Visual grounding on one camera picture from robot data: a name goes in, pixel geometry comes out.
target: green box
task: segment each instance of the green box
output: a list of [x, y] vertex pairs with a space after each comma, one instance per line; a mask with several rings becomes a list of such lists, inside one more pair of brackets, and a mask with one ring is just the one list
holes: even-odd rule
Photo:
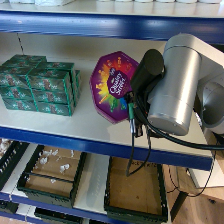
[[33, 96], [30, 89], [24, 89], [21, 87], [7, 87], [0, 86], [0, 94], [2, 98], [21, 99], [21, 100], [33, 100]]
[[26, 80], [27, 74], [32, 68], [0, 67], [0, 86], [17, 86], [29, 88]]
[[13, 68], [35, 68], [40, 62], [35, 61], [16, 61], [16, 60], [8, 60], [2, 64], [5, 67], [13, 67]]
[[36, 56], [36, 55], [23, 55], [16, 54], [10, 60], [14, 61], [31, 61], [31, 62], [45, 62], [47, 61], [46, 56]]
[[30, 88], [33, 89], [67, 93], [71, 88], [69, 73], [66, 71], [33, 69], [27, 77]]
[[73, 100], [70, 102], [70, 104], [44, 103], [36, 101], [36, 105], [39, 112], [64, 116], [72, 116], [75, 110]]
[[37, 111], [33, 100], [2, 99], [8, 110]]
[[32, 89], [33, 98], [36, 101], [46, 103], [60, 103], [69, 104], [73, 100], [72, 89], [68, 89], [67, 94], [65, 92], [52, 92]]
[[67, 62], [40, 62], [37, 66], [39, 69], [62, 70], [69, 72], [70, 82], [76, 82], [75, 64]]

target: black cable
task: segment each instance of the black cable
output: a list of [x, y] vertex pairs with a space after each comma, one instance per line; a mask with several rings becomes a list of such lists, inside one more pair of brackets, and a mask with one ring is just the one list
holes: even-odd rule
[[148, 159], [149, 159], [149, 156], [150, 156], [150, 153], [151, 153], [151, 141], [150, 141], [150, 134], [147, 133], [147, 135], [148, 135], [148, 139], [149, 139], [149, 152], [148, 152], [148, 155], [147, 155], [145, 161], [137, 169], [135, 169], [134, 171], [132, 171], [130, 173], [129, 170], [130, 170], [130, 167], [131, 167], [131, 164], [132, 164], [132, 161], [133, 161], [134, 150], [135, 150], [135, 147], [134, 147], [135, 135], [134, 135], [134, 133], [132, 133], [132, 150], [131, 150], [131, 156], [129, 158], [128, 165], [127, 165], [127, 169], [126, 169], [126, 172], [125, 172], [125, 174], [126, 174], [127, 177], [133, 175], [134, 173], [136, 173], [137, 171], [139, 171], [142, 167], [144, 167], [145, 164], [147, 163]]
[[177, 189], [177, 188], [175, 187], [173, 190], [171, 190], [171, 191], [167, 191], [166, 193], [167, 193], [167, 194], [172, 193], [172, 192], [174, 192], [176, 189]]
[[207, 181], [206, 181], [206, 183], [205, 183], [205, 186], [203, 187], [203, 189], [201, 190], [201, 192], [199, 192], [199, 193], [196, 194], [196, 195], [189, 195], [189, 194], [187, 194], [186, 192], [183, 192], [183, 191], [180, 191], [180, 190], [179, 190], [179, 188], [178, 188], [178, 187], [174, 184], [174, 182], [173, 182], [173, 179], [172, 179], [172, 177], [171, 177], [171, 173], [170, 173], [170, 167], [169, 167], [170, 180], [171, 180], [173, 186], [175, 187], [175, 188], [173, 189], [173, 191], [174, 191], [174, 190], [178, 190], [179, 192], [183, 192], [184, 194], [186, 194], [187, 197], [191, 197], [191, 198], [195, 198], [195, 197], [198, 197], [199, 195], [201, 195], [201, 194], [204, 192], [205, 188], [207, 187], [208, 182], [209, 182], [209, 180], [210, 180], [210, 177], [211, 177], [211, 175], [212, 175], [212, 171], [213, 171], [213, 167], [214, 167], [214, 163], [215, 163], [215, 156], [216, 156], [216, 151], [215, 151], [215, 154], [214, 154], [214, 156], [213, 156], [213, 163], [212, 163], [212, 166], [211, 166], [211, 169], [210, 169], [210, 174], [209, 174], [208, 179], [207, 179]]
[[195, 148], [195, 149], [202, 149], [202, 150], [224, 150], [224, 146], [217, 146], [217, 145], [206, 145], [206, 144], [196, 144], [196, 143], [191, 143], [191, 142], [187, 142], [187, 141], [183, 141], [180, 140], [178, 138], [174, 138], [164, 132], [162, 132], [161, 130], [159, 130], [158, 128], [154, 127], [153, 125], [150, 124], [150, 122], [148, 121], [148, 119], [145, 117], [145, 111], [143, 111], [143, 109], [141, 108], [142, 103], [140, 103], [139, 100], [139, 96], [136, 94], [136, 103], [138, 108], [141, 111], [142, 117], [144, 119], [144, 122], [157, 134], [159, 134], [160, 136], [166, 138], [167, 140], [170, 140], [174, 143], [177, 143], [179, 145], [183, 145], [183, 146], [187, 146], [187, 147], [191, 147], [191, 148]]

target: shelving unit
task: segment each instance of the shelving unit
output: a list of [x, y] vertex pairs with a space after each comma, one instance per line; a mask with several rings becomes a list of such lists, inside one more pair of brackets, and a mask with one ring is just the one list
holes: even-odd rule
[[[18, 35], [20, 42], [17, 43], [16, 50], [9, 46], [10, 44], [3, 44], [3, 48], [6, 48], [3, 52], [7, 52], [7, 48], [10, 49], [10, 52], [5, 54], [22, 53], [20, 49], [22, 43], [25, 43], [23, 45], [25, 54], [35, 54], [35, 52], [40, 55], [44, 54], [44, 50], [40, 50], [42, 48], [46, 48], [46, 54], [48, 54], [54, 46], [50, 43], [50, 37], [47, 35], [63, 36], [54, 38], [55, 46], [58, 46], [58, 43], [63, 38], [66, 39], [65, 42], [71, 41], [65, 36], [77, 36], [74, 38], [77, 38], [76, 48], [78, 53], [81, 52], [81, 56], [77, 56], [78, 53], [77, 55], [71, 53], [70, 48], [74, 50], [72, 47], [74, 42], [71, 42], [68, 46], [60, 45], [58, 51], [52, 51], [47, 57], [55, 61], [75, 61], [78, 68], [81, 69], [83, 77], [81, 99], [71, 118], [35, 112], [8, 111], [0, 99], [0, 137], [34, 143], [29, 146], [12, 176], [0, 192], [0, 199], [12, 200], [29, 206], [39, 206], [109, 223], [123, 223], [107, 218], [102, 204], [103, 183], [106, 183], [109, 156], [122, 158], [130, 156], [131, 135], [129, 133], [129, 123], [122, 122], [111, 125], [97, 114], [88, 85], [90, 74], [99, 56], [105, 54], [105, 52], [111, 53], [111, 49], [121, 48], [127, 54], [135, 52], [137, 56], [134, 55], [134, 59], [139, 61], [143, 52], [149, 46], [160, 48], [159, 50], [162, 52], [163, 47], [158, 42], [148, 44], [148, 40], [167, 41], [170, 37], [179, 33], [190, 33], [208, 43], [224, 44], [222, 38], [224, 35], [223, 4], [209, 6], [210, 10], [208, 10], [208, 5], [203, 3], [152, 2], [142, 4], [138, 2], [99, 2], [96, 0], [77, 0], [63, 7], [0, 4], [0, 32], [25, 33]], [[29, 38], [26, 34], [47, 35], [42, 35], [42, 37], [30, 35], [32, 38]], [[84, 47], [85, 42], [89, 42], [88, 37], [91, 37], [90, 41], [94, 42], [96, 45], [94, 47], [96, 49], [98, 47], [98, 50], [90, 44]], [[33, 45], [35, 45], [36, 41], [42, 44], [40, 46], [44, 46], [47, 41], [46, 43], [49, 46], [46, 44], [42, 48], [39, 46], [35, 48]], [[112, 42], [116, 44], [108, 47], [107, 44]], [[1, 61], [6, 59], [8, 58], [0, 55]], [[192, 114], [189, 134], [180, 138], [195, 143], [206, 143], [194, 114]], [[97, 172], [101, 174], [100, 183], [94, 182], [97, 180], [92, 177], [94, 173], [91, 170], [85, 170], [84, 177], [81, 179], [82, 188], [78, 192], [74, 209], [29, 200], [22, 192], [17, 191], [16, 183], [25, 164], [32, 155], [35, 144], [98, 154], [92, 154], [89, 160], [92, 166], [94, 162], [98, 161], [96, 167]], [[148, 152], [146, 137], [136, 139], [135, 145], [134, 158], [144, 160]], [[152, 152], [149, 160], [161, 164], [209, 170], [212, 157], [211, 153], [207, 151], [178, 146], [164, 139], [152, 139]], [[96, 189], [91, 191], [88, 188], [90, 182], [93, 186], [101, 184], [100, 191], [95, 192]], [[26, 214], [27, 221], [43, 223], [33, 217], [33, 209], [29, 209], [29, 214]], [[19, 214], [13, 217], [17, 219], [24, 218]]]

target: stack of green boxes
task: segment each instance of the stack of green boxes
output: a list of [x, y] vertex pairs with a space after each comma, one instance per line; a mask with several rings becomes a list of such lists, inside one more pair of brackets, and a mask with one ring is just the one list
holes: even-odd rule
[[[9, 61], [4, 63], [4, 66], [12, 65]], [[27, 62], [27, 60], [23, 62], [23, 65], [27, 66], [31, 63], [31, 61]], [[14, 63], [13, 69], [18, 70], [19, 68], [16, 66], [17, 65]], [[13, 93], [11, 93], [12, 91], [7, 93], [7, 91], [2, 90], [1, 85], [6, 83], [6, 74], [2, 74], [1, 68], [3, 67], [0, 67], [0, 94], [2, 95], [6, 107], [8, 109], [23, 109], [21, 107], [15, 107], [15, 105], [11, 106], [11, 102], [6, 103], [6, 97], [7, 101], [9, 98], [14, 100], [15, 95], [18, 94], [14, 93], [13, 95]], [[25, 85], [23, 87], [26, 88], [26, 92], [25, 88], [22, 90], [17, 88], [17, 92], [23, 96], [23, 100], [26, 100], [24, 102], [32, 102], [33, 110], [39, 112], [71, 116], [80, 97], [81, 84], [80, 71], [74, 70], [74, 64], [46, 62], [46, 57], [42, 57], [41, 61], [28, 68], [26, 68], [26, 73], [24, 70], [25, 68], [23, 68], [23, 80], [20, 80], [20, 83]]]
[[0, 94], [7, 109], [37, 111], [27, 75], [44, 56], [15, 55], [0, 67]]

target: robotic arm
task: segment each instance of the robotic arm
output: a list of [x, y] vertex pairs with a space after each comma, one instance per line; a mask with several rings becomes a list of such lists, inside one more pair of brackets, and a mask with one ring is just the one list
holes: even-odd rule
[[[186, 135], [197, 92], [203, 125], [223, 134], [224, 54], [189, 34], [169, 39], [163, 58], [155, 51], [146, 52], [131, 80], [133, 91], [142, 98], [145, 89], [152, 90], [147, 92], [150, 124], [169, 134]], [[148, 88], [153, 82], [154, 88]]]

